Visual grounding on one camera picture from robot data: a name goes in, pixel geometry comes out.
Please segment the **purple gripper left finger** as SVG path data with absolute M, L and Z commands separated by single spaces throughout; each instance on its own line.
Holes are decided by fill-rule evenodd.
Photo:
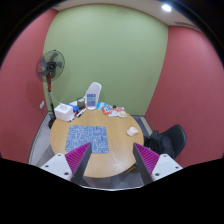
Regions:
M 80 185 L 83 182 L 83 175 L 91 154 L 91 144 L 87 143 L 65 155 L 66 161 L 72 171 L 72 183 Z

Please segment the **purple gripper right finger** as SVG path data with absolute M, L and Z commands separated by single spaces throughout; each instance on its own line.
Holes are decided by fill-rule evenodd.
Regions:
M 151 174 L 159 160 L 159 155 L 140 144 L 133 144 L 133 154 L 136 159 L 143 183 L 148 185 L 153 181 Z

